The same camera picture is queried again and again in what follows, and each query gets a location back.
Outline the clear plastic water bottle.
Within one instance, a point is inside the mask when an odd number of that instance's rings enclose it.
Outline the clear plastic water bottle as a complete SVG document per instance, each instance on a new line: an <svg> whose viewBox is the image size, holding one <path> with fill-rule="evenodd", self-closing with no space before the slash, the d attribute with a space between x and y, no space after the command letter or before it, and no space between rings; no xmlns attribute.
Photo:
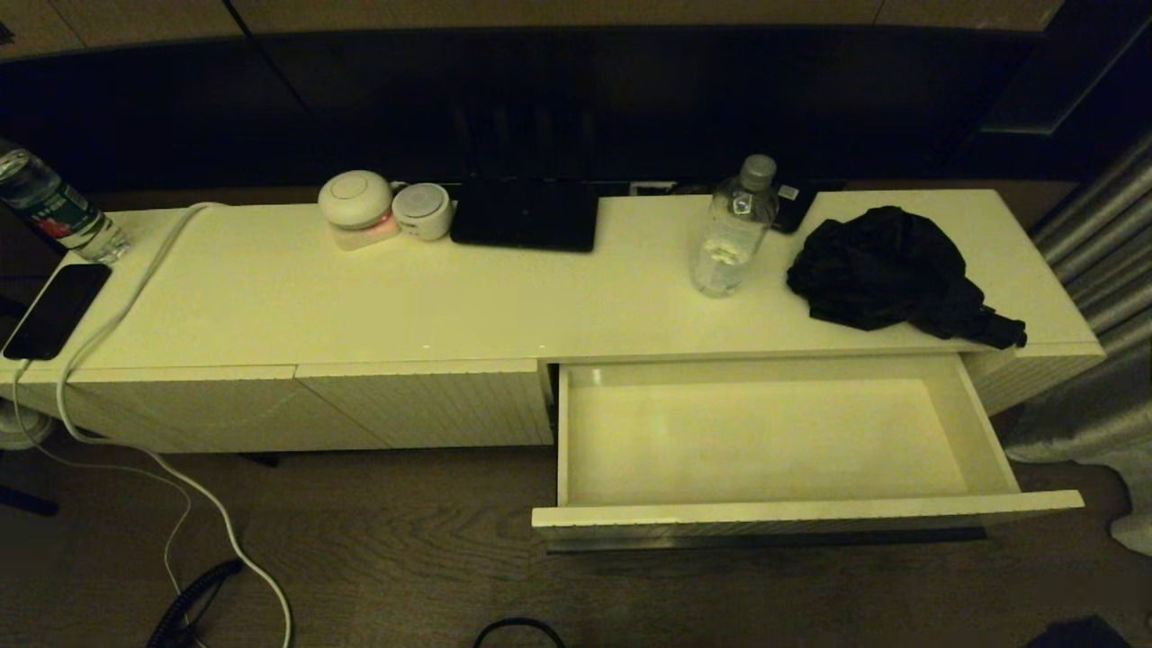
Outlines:
<svg viewBox="0 0 1152 648"><path fill-rule="evenodd" d="M776 171L773 158L755 153L736 175L717 184L691 266L696 291L728 297L744 282L779 214Z"/></svg>

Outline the white slatted drawer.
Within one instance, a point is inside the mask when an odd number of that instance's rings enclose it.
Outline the white slatted drawer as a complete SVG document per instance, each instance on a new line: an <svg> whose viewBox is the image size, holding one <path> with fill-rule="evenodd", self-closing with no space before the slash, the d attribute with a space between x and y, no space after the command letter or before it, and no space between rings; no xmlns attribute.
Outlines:
<svg viewBox="0 0 1152 648"><path fill-rule="evenodd" d="M1074 511L1025 491L954 354L564 366L553 551L980 529Z"/></svg>

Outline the dark long cabinet handle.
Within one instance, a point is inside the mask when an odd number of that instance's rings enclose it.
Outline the dark long cabinet handle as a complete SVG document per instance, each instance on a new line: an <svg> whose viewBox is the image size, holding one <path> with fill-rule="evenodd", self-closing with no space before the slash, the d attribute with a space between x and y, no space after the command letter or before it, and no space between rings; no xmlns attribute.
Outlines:
<svg viewBox="0 0 1152 648"><path fill-rule="evenodd" d="M548 553L596 553L597 551L670 551L736 548L851 548L920 545L984 541L982 526L942 529L803 533L781 535L674 536L665 538L558 540L547 541Z"/></svg>

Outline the black cloth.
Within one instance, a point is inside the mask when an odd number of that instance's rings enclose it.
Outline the black cloth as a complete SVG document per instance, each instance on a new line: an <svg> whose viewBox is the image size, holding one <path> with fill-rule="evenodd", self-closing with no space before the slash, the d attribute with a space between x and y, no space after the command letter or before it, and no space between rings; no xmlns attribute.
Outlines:
<svg viewBox="0 0 1152 648"><path fill-rule="evenodd" d="M787 286L811 319L876 331L905 323L938 339L994 349L1024 347L1025 321L985 303L967 259L932 220L897 206L827 220L805 239Z"/></svg>

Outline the long white tv cabinet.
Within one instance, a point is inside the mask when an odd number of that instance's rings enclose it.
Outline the long white tv cabinet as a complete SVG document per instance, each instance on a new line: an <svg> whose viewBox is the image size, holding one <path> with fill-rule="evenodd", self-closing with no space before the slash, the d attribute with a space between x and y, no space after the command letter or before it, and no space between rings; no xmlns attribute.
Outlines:
<svg viewBox="0 0 1152 648"><path fill-rule="evenodd" d="M995 414L1105 356L993 190L823 193L720 299L689 279L707 203L601 199L588 254L414 238L346 253L311 204L121 212L132 250L20 402L160 453L548 446L564 366L954 354ZM1026 345L811 319L786 284L804 239L884 206L943 229Z"/></svg>

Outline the black flat box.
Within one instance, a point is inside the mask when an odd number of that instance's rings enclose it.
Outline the black flat box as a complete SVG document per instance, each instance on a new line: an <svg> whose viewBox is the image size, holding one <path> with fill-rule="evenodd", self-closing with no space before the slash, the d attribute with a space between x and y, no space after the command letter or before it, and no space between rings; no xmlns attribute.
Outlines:
<svg viewBox="0 0 1152 648"><path fill-rule="evenodd" d="M472 180L460 184L450 239L457 244L591 253L599 197L581 182Z"/></svg>

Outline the small white round device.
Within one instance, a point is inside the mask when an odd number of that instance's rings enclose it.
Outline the small white round device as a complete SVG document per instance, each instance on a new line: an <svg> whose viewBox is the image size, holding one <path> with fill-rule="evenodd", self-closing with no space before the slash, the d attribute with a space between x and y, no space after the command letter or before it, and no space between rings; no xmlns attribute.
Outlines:
<svg viewBox="0 0 1152 648"><path fill-rule="evenodd" d="M455 205L441 184L407 184L392 197L392 214L409 238L435 241L447 238Z"/></svg>

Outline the small black labelled device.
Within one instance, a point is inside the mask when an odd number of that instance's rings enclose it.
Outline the small black labelled device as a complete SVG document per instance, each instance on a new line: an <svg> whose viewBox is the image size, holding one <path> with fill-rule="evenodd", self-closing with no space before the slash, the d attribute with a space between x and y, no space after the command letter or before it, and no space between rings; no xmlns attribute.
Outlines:
<svg viewBox="0 0 1152 648"><path fill-rule="evenodd" d="M797 232L819 193L820 189L814 182L776 184L778 208L770 229L789 235Z"/></svg>

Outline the large white round device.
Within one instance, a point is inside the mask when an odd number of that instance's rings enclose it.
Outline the large white round device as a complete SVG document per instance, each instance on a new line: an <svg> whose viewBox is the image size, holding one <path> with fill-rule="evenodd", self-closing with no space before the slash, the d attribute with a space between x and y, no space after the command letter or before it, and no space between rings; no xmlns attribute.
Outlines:
<svg viewBox="0 0 1152 648"><path fill-rule="evenodd" d="M397 238L394 194L391 181L371 171L348 171L325 182L317 205L338 249L351 253Z"/></svg>

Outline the black smartphone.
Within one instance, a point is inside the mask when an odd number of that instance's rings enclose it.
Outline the black smartphone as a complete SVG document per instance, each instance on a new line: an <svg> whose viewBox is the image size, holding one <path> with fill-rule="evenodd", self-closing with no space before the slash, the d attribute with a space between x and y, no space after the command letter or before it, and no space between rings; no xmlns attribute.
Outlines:
<svg viewBox="0 0 1152 648"><path fill-rule="evenodd" d="M112 274L104 264L68 264L58 270L5 344L3 357L56 357Z"/></svg>

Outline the water bottle green red label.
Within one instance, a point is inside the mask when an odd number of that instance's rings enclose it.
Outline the water bottle green red label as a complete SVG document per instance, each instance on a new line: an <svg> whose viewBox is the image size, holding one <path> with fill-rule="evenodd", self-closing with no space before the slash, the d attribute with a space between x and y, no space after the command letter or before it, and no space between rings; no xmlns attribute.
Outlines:
<svg viewBox="0 0 1152 648"><path fill-rule="evenodd" d="M0 137L0 202L89 263L112 264L131 240L103 209L26 148Z"/></svg>

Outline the grey curtain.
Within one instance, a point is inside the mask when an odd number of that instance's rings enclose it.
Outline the grey curtain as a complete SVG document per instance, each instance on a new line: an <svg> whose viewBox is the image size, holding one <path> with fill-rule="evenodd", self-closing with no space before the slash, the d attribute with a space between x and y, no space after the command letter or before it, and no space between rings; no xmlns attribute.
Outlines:
<svg viewBox="0 0 1152 648"><path fill-rule="evenodd" d="M1152 444L1152 128L1034 234L1105 357L1021 407L1021 464Z"/></svg>

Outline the white round floor object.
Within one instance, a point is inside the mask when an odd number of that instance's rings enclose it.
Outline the white round floor object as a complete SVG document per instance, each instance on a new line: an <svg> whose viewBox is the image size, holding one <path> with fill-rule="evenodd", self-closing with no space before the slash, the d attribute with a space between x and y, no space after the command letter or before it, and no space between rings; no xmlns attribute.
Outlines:
<svg viewBox="0 0 1152 648"><path fill-rule="evenodd" d="M40 410L25 409L21 406L20 416L16 414L14 405L0 398L0 450L33 449L50 437L50 432L54 429L54 419L41 414Z"/></svg>

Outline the black floor foot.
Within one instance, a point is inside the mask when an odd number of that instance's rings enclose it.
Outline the black floor foot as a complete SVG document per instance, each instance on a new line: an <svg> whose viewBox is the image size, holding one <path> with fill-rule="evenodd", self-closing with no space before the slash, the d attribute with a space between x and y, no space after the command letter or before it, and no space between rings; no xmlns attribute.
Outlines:
<svg viewBox="0 0 1152 648"><path fill-rule="evenodd" d="M0 484L0 506L43 518L56 517L59 513L56 503L3 484Z"/></svg>

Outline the white sheer curtain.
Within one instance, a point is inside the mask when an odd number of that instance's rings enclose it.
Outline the white sheer curtain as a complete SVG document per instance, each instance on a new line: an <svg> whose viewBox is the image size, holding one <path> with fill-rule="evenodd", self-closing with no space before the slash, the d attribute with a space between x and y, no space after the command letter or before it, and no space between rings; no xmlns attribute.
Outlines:
<svg viewBox="0 0 1152 648"><path fill-rule="evenodd" d="M1152 472L1116 468L1129 493L1130 513L1111 522L1111 537L1124 548L1152 558Z"/></svg>

